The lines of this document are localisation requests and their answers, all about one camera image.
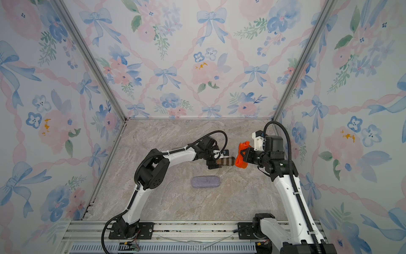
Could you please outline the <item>orange cleaning cloth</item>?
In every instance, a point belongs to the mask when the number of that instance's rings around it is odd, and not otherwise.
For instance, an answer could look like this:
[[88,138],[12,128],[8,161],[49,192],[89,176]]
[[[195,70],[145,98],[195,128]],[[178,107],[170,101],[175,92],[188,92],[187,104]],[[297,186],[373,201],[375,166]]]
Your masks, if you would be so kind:
[[235,159],[235,166],[238,168],[245,169],[248,166],[248,163],[244,161],[245,150],[251,148],[250,142],[246,141],[239,144],[239,150],[237,158]]

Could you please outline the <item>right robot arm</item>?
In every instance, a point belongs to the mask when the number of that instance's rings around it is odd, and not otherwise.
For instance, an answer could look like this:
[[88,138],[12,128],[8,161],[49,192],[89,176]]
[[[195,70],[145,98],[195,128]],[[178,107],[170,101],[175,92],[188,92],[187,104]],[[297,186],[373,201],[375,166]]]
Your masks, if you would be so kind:
[[296,166],[285,157],[283,139],[262,131],[254,132],[252,139],[245,148],[239,148],[239,158],[263,169],[271,179],[282,198],[290,227],[286,231],[273,215],[259,213],[253,218],[255,236],[270,240],[282,254],[335,254],[336,248],[325,241],[306,206]]

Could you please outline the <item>plaid eyeglass case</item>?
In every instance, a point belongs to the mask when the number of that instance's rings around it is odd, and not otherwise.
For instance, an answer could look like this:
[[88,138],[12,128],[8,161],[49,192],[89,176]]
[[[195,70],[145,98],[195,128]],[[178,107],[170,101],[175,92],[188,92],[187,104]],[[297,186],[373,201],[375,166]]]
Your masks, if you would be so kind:
[[218,159],[216,163],[220,166],[234,166],[235,161],[236,161],[235,157],[224,157]]

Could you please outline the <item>purple fabric eyeglass case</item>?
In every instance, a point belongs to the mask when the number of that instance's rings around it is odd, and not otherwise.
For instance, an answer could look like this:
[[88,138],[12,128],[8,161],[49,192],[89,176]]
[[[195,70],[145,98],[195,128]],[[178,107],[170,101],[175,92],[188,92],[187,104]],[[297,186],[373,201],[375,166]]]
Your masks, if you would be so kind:
[[191,180],[193,188],[214,188],[219,187],[221,179],[218,176],[197,176]]

